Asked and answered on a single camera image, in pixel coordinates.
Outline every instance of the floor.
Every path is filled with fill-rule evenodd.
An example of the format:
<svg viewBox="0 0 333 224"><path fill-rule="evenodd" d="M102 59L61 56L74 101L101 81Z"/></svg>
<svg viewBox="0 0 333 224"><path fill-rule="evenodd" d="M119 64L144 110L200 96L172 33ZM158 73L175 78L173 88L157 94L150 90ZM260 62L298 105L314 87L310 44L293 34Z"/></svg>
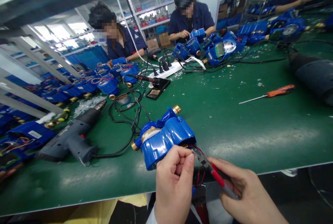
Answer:
<svg viewBox="0 0 333 224"><path fill-rule="evenodd" d="M259 176L262 184L290 224L333 223L333 209L324 202L311 184L324 190L327 201L333 206L333 164L299 169L296 177L281 172ZM118 202L110 223L146 223L146 207L133 207Z"/></svg>

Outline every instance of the wire cutter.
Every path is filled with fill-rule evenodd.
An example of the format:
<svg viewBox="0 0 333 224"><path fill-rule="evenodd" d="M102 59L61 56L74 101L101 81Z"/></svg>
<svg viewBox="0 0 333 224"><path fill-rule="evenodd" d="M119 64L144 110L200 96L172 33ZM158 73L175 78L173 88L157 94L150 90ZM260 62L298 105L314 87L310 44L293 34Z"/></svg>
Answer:
<svg viewBox="0 0 333 224"><path fill-rule="evenodd" d="M239 200L238 197L234 194L234 192L229 188L229 186L224 182L222 177L218 173L218 169L213 163L210 163L206 156L200 152L197 149L192 149L193 154L198 157L199 162L203 165L205 169L207 169L211 175L214 177L214 179L217 181L217 183L222 187L223 191L226 193L227 196L229 196L232 199Z"/></svg>

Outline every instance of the heat gun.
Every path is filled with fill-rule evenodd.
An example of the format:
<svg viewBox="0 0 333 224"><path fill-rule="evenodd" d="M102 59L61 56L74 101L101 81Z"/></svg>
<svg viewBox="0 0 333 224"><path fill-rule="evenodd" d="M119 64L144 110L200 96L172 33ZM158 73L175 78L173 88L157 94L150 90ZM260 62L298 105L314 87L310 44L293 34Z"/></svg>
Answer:
<svg viewBox="0 0 333 224"><path fill-rule="evenodd" d="M90 154L96 153L98 148L96 145L89 146L84 135L96 123L105 105L106 100L103 100L74 119L39 151L36 158L59 162L70 151L79 162L88 163L91 159Z"/></svg>

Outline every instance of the white power strip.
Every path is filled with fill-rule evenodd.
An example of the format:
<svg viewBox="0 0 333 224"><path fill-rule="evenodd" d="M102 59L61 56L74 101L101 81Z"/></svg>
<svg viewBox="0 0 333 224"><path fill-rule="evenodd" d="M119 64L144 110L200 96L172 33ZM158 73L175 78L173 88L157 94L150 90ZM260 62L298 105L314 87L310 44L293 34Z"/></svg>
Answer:
<svg viewBox="0 0 333 224"><path fill-rule="evenodd" d="M167 78L167 77L171 76L172 74L176 73L177 71L179 71L181 69L182 69L182 67L181 67L179 62L173 62L173 63L171 63L171 67L169 67L169 70L160 73L160 70L156 69L156 72L158 73L158 75L155 76L154 73L150 73L148 77L150 77L150 78ZM149 83L148 87L152 88L153 84Z"/></svg>

